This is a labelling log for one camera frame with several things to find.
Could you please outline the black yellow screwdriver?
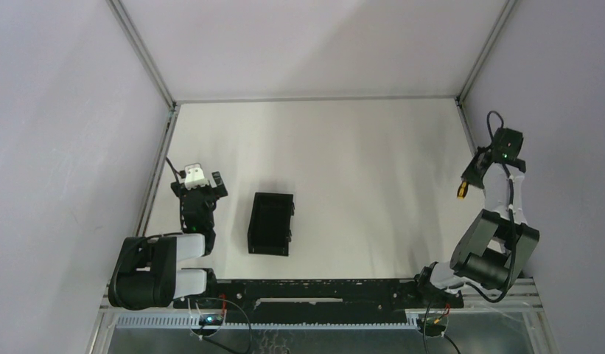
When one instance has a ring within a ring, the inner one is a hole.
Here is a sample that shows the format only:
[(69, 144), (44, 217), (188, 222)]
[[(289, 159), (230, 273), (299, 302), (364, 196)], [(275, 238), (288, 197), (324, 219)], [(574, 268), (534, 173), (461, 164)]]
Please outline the black yellow screwdriver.
[(468, 191), (469, 191), (469, 182), (468, 181), (462, 181), (461, 184), (458, 187), (458, 190), (457, 190), (457, 193), (456, 193), (456, 198), (458, 198), (458, 199), (465, 199)]

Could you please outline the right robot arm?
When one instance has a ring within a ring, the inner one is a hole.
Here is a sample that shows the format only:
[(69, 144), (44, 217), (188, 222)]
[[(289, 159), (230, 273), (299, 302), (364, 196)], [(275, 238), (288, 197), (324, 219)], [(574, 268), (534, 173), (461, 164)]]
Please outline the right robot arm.
[(526, 163), (519, 157), (524, 136), (506, 127), (487, 129), (490, 142), (478, 147), (461, 175), (456, 196), (482, 190), (484, 207), (458, 241), (449, 261), (434, 262), (416, 276), (416, 299), (426, 307), (448, 302), (471, 288), (489, 303), (501, 302), (520, 276), (540, 238), (522, 207)]

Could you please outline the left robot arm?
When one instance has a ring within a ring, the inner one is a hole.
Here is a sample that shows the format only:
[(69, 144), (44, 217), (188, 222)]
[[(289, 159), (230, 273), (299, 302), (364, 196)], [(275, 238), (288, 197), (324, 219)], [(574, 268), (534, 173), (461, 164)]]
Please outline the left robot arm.
[(181, 230), (125, 238), (108, 288), (108, 300), (116, 308), (166, 308), (187, 296), (209, 308), (220, 298), (220, 288), (209, 281), (207, 268), (180, 269), (178, 264), (213, 251), (214, 211), (228, 194), (222, 177), (214, 172), (207, 179), (200, 168), (189, 167), (171, 188), (179, 199)]

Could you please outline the black plastic bin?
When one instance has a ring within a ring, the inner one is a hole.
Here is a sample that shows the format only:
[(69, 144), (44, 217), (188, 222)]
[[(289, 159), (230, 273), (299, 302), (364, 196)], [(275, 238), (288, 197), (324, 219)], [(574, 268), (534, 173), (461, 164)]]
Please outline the black plastic bin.
[(248, 253), (289, 256), (293, 194), (256, 192), (248, 227)]

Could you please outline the aluminium frame rail left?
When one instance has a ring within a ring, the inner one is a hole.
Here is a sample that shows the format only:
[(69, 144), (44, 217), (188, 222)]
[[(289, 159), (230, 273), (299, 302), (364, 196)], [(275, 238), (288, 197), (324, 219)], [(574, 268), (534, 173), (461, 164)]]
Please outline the aluminium frame rail left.
[(175, 125), (178, 120), (178, 111), (179, 105), (177, 103), (174, 103), (174, 105), (168, 112), (164, 124), (164, 130), (161, 135), (158, 147), (155, 151), (153, 168), (150, 174), (148, 175), (147, 187), (145, 190), (144, 199), (142, 201), (139, 217), (137, 219), (136, 226), (133, 231), (133, 236), (142, 237), (146, 235), (147, 225), (150, 219), (150, 215), (152, 213), (155, 196), (158, 191), (159, 181), (161, 180), (162, 171), (164, 169), (164, 165), (166, 164), (164, 160), (167, 156), (169, 145), (172, 141), (172, 136), (174, 134)]

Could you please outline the aluminium frame rail back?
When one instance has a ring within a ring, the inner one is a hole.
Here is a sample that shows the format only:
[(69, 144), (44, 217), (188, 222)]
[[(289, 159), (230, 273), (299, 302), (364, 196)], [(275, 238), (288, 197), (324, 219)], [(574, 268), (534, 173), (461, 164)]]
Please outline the aluminium frame rail back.
[(351, 100), (455, 100), (456, 95), (385, 95), (385, 96), (331, 96), (331, 97), (260, 97), (213, 100), (177, 100), (177, 105), (217, 104), (217, 103), (276, 103), (276, 102), (315, 102), (315, 101), (351, 101)]

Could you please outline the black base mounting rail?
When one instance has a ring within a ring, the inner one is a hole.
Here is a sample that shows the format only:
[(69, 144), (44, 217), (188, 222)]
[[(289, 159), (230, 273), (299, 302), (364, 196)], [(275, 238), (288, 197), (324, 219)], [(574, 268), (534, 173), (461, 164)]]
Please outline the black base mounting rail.
[[(452, 309), (464, 307), (460, 294), (426, 294), (411, 279), (362, 280), (217, 280), (205, 293), (194, 295), (202, 311), (220, 312), (220, 302), (204, 297), (222, 297), (240, 305), (251, 322), (294, 323), (319, 321), (361, 323), (364, 320), (391, 322), (407, 311), (424, 311), (429, 302), (441, 310), (446, 302)], [(186, 308), (186, 299), (172, 303)], [(242, 314), (226, 306), (227, 317), (245, 321)]]

